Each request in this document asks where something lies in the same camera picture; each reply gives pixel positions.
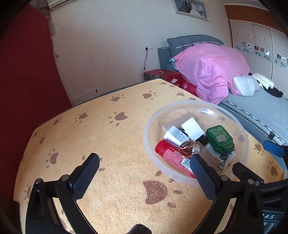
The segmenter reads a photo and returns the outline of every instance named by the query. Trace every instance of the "black power cord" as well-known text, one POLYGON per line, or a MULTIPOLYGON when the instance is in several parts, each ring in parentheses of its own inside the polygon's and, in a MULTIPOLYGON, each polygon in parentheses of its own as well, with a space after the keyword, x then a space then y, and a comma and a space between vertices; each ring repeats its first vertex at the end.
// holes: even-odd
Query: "black power cord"
POLYGON ((144 76, 144 79, 145 79, 145 67, 146 67, 146 60, 147 60, 147 54, 148 54, 148 47, 145 48, 146 50, 146 58, 145 58, 145 62, 144 62, 144 70, 143 70, 143 76, 144 76))

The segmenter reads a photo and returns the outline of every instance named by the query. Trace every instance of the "transparent plastic container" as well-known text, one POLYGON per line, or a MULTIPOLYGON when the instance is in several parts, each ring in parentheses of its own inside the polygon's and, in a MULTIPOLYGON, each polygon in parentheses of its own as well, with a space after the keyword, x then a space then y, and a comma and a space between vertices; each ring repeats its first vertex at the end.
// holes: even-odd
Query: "transparent plastic container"
POLYGON ((164 136, 162 125, 189 112, 193 114, 193 118, 204 132, 210 127, 222 125, 226 131, 232 135, 236 155, 222 171, 221 175, 227 175, 231 180, 237 180, 233 175, 232 166, 237 162, 246 163, 249 153, 249 141, 246 131, 231 113, 220 106, 208 102, 192 100, 179 101, 162 107, 151 116, 145 125, 143 134, 144 147, 151 161, 160 171, 170 178, 191 186, 199 186, 196 179, 188 177, 173 168, 155 152, 156 145, 164 136))

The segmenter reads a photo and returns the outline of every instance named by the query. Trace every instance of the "red bottle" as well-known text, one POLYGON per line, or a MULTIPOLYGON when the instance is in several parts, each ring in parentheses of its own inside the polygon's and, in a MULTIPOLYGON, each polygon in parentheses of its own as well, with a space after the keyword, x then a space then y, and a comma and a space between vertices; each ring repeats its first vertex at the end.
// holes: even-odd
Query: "red bottle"
POLYGON ((171 144, 168 140, 160 141, 155 147, 155 152, 185 175, 194 179, 196 178, 190 169, 190 160, 188 158, 182 158, 178 152, 178 147, 171 144))

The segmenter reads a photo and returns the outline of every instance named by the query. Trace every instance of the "pink bedsheet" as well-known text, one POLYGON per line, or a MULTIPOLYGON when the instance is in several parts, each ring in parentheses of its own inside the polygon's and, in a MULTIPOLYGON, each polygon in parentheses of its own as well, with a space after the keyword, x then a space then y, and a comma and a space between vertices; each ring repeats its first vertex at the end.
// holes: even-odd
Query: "pink bedsheet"
POLYGON ((241 52, 215 44, 196 44, 174 59, 177 70, 197 86, 199 98, 216 105, 228 96, 229 90, 239 95, 233 85, 233 77, 248 75, 250 72, 241 52))

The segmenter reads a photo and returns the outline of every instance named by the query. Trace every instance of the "green pill box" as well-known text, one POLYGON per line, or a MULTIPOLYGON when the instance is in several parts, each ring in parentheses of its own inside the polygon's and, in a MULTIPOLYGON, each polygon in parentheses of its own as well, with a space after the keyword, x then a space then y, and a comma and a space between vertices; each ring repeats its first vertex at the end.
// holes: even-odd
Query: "green pill box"
POLYGON ((231 154, 235 148, 233 138, 221 125, 208 128, 206 131, 206 138, 213 150, 223 157, 231 154))

